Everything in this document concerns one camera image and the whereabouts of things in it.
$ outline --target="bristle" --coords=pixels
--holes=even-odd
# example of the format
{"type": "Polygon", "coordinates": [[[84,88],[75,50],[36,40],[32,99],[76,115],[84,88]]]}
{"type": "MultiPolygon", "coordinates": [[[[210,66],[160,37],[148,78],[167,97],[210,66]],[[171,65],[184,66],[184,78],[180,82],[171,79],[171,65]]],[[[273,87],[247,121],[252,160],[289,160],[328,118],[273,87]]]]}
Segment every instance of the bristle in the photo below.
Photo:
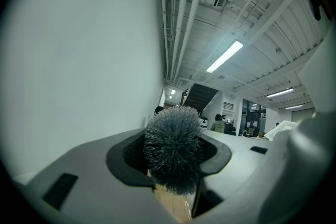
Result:
{"type": "Polygon", "coordinates": [[[180,107],[161,111],[145,130],[143,152],[157,184],[178,195],[196,190],[202,161],[197,111],[180,107]]]}

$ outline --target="black rectangular slot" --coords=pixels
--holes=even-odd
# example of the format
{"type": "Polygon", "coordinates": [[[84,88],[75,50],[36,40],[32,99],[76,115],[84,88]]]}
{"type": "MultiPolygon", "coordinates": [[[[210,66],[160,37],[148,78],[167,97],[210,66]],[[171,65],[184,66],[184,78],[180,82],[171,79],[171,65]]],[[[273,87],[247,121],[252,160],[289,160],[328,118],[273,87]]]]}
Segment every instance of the black rectangular slot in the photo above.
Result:
{"type": "Polygon", "coordinates": [[[267,148],[259,147],[259,146],[253,146],[250,148],[250,150],[258,152],[258,153],[262,153],[262,154],[266,154],[267,152],[267,148]]]}
{"type": "Polygon", "coordinates": [[[43,200],[59,210],[77,179],[78,176],[62,174],[44,195],[43,200]]]}

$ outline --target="seated person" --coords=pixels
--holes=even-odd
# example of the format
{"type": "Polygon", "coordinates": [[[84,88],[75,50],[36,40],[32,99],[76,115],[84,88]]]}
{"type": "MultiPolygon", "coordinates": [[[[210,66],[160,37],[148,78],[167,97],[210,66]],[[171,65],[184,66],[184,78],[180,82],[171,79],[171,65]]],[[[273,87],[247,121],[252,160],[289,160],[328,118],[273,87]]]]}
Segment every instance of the seated person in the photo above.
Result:
{"type": "Polygon", "coordinates": [[[217,114],[215,120],[216,122],[212,124],[210,130],[224,134],[225,123],[222,121],[222,116],[217,114]]]}

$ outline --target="ceiling light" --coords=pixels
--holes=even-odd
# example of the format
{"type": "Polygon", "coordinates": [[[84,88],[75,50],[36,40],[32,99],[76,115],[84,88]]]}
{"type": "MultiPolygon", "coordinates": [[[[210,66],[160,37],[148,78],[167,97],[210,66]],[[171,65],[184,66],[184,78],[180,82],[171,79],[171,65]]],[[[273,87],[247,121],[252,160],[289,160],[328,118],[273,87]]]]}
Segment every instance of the ceiling light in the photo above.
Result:
{"type": "Polygon", "coordinates": [[[293,90],[293,87],[285,89],[283,91],[272,93],[272,94],[268,95],[267,97],[270,98],[270,97],[273,97],[273,96],[281,95],[281,94],[284,94],[284,93],[287,93],[287,92],[291,92],[292,90],[293,90]]]}
{"type": "Polygon", "coordinates": [[[286,109],[295,109],[295,108],[300,108],[302,106],[303,106],[302,104],[301,105],[295,105],[295,106],[290,106],[290,107],[288,107],[286,109]]]}
{"type": "Polygon", "coordinates": [[[235,41],[231,47],[229,47],[226,52],[222,54],[207,70],[206,72],[212,73],[222,64],[224,64],[233,54],[242,48],[243,44],[239,41],[235,41]]]}

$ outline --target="ceiling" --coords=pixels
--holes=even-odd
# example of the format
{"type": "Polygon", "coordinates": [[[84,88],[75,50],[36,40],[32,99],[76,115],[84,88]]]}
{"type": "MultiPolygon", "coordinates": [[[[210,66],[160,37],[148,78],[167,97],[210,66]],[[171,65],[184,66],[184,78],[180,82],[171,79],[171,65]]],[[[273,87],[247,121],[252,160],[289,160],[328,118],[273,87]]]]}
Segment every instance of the ceiling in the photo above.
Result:
{"type": "Polygon", "coordinates": [[[192,1],[186,1],[181,37],[175,44],[179,0],[166,0],[168,87],[182,93],[197,82],[275,109],[311,102],[298,72],[331,26],[322,9],[318,22],[308,0],[224,0],[221,6],[216,0],[200,0],[181,66],[178,69],[175,65],[171,80],[173,50],[175,47],[177,63],[192,1]],[[243,48],[213,73],[207,73],[235,40],[243,43],[243,48]],[[266,97],[288,87],[294,88],[289,94],[266,97]]]}

